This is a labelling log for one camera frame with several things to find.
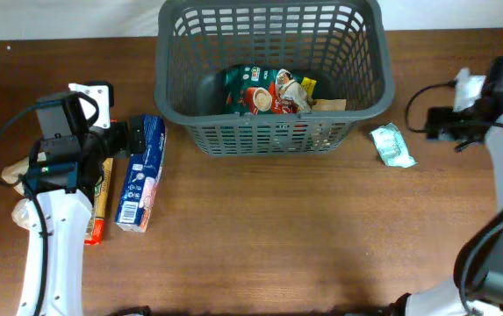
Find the mint green small packet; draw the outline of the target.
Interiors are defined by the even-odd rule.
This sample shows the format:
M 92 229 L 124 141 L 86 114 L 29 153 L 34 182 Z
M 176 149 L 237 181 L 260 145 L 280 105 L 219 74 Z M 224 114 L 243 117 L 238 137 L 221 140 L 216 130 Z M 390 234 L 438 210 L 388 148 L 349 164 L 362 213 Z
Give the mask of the mint green small packet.
M 370 133 L 370 136 L 386 166 L 406 169 L 416 164 L 399 129 L 393 123 L 378 127 Z

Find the green Nescafe coffee bag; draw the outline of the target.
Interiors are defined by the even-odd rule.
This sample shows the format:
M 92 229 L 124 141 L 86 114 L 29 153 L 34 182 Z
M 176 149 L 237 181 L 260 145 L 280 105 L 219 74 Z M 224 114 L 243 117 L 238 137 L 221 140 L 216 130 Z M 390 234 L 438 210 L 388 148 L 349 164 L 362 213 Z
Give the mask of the green Nescafe coffee bag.
M 295 108 L 282 105 L 277 100 L 275 81 L 279 70 L 255 65 L 227 69 L 223 75 L 223 90 L 226 94 L 224 113 L 239 115 L 298 113 Z M 317 81 L 313 98 L 318 95 Z

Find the beige brown snack bag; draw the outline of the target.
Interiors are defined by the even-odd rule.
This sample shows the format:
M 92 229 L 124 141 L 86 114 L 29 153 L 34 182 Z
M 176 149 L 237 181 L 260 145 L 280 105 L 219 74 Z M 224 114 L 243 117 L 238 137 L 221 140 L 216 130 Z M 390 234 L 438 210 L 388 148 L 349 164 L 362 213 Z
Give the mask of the beige brown snack bag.
M 277 72 L 275 91 L 280 104 L 293 107 L 298 113 L 346 110 L 346 99 L 314 99 L 316 88 L 317 81 L 312 78 L 296 77 L 284 68 Z

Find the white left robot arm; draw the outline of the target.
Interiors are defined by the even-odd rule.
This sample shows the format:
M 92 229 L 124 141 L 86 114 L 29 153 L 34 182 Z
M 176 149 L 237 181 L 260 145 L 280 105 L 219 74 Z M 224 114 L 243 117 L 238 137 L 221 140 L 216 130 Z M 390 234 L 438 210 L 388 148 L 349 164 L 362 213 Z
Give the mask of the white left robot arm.
M 19 315 L 80 315 L 84 236 L 104 161 L 140 154 L 143 123 L 112 122 L 38 141 L 20 176 L 29 212 L 29 239 Z

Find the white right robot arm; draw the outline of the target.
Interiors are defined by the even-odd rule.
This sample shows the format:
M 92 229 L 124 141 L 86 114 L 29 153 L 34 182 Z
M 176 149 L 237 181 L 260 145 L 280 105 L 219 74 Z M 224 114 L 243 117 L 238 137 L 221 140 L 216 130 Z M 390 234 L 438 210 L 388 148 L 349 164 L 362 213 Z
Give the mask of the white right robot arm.
M 390 315 L 503 315 L 503 114 L 486 124 L 497 213 L 460 250 L 453 277 L 391 304 Z

